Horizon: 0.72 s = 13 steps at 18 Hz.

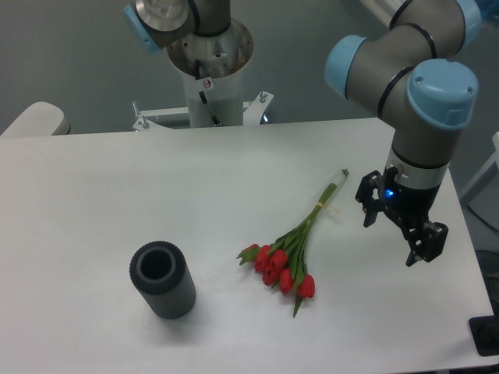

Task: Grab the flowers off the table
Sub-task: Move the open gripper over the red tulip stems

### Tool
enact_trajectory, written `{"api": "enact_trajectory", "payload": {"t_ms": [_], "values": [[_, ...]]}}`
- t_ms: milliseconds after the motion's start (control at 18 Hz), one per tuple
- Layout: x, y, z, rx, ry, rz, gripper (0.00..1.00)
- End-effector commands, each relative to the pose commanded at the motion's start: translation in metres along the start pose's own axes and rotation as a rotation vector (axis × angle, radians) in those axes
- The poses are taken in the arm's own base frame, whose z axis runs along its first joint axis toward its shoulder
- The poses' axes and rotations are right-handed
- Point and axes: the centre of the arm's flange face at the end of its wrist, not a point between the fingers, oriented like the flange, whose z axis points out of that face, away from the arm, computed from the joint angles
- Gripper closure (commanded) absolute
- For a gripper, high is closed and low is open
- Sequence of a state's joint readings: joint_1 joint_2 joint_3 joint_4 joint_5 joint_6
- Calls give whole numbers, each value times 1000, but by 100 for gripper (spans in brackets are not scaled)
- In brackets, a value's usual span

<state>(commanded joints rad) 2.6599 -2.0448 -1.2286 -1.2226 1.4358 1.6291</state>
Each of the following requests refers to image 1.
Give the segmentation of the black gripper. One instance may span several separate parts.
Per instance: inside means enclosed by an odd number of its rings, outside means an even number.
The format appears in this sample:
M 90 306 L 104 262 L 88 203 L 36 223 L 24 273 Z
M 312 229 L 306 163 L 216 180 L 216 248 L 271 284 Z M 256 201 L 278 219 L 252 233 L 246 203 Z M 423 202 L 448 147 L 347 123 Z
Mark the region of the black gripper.
M 428 217 L 439 186 L 409 188 L 395 180 L 400 174 L 395 166 L 385 168 L 383 174 L 370 172 L 362 178 L 355 198 L 362 204 L 365 228 L 376 222 L 380 212 L 398 225 L 409 244 L 405 265 L 411 267 L 419 261 L 429 263 L 443 252 L 448 226 Z

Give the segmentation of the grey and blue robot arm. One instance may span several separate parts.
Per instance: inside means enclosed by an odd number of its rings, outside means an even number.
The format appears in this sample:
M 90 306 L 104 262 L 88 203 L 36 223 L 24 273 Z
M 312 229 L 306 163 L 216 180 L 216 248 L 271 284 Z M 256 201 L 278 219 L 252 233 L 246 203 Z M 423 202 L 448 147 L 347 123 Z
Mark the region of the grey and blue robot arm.
M 192 127 L 257 125 L 269 97 L 249 107 L 242 70 L 253 53 L 248 29 L 227 1 L 133 1 L 124 17 L 148 51 L 166 50 L 184 79 Z M 469 124 L 478 82 L 452 57 L 480 32 L 474 1 L 407 1 L 375 41 L 350 35 L 331 50 L 327 84 L 391 126 L 383 171 L 359 184 L 364 224 L 384 213 L 409 243 L 407 264 L 429 262 L 444 248 L 448 228 L 429 219 L 462 130 Z

